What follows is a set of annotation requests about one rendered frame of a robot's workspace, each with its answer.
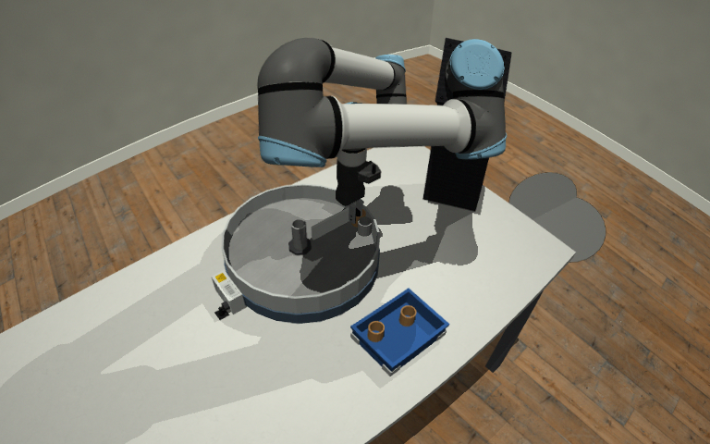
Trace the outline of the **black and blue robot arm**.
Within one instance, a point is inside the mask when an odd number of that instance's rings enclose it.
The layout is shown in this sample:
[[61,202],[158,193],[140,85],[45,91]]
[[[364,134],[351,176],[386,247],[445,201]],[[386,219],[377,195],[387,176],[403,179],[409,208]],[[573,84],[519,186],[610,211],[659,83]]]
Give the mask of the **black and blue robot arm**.
[[[326,159],[341,151],[414,146],[445,146],[459,159],[503,154],[507,134],[501,54],[478,39],[459,44],[452,53],[446,80],[454,99],[443,105],[407,105],[400,55],[372,58],[315,38],[281,45],[263,63],[257,82],[262,160],[324,167]],[[377,104],[341,104],[334,96],[323,96],[325,82],[378,89]]]

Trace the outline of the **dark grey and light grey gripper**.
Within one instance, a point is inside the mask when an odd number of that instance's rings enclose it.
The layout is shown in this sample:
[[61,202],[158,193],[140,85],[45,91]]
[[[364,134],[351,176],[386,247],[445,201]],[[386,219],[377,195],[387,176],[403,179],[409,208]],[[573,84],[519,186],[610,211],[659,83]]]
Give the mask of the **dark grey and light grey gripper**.
[[337,156],[336,200],[344,206],[349,206],[349,221],[352,224],[356,223],[356,216],[362,216],[364,201],[361,198],[365,195],[363,182],[370,184],[381,178],[379,166],[372,161],[366,161],[366,156],[367,148],[355,154],[341,151]]

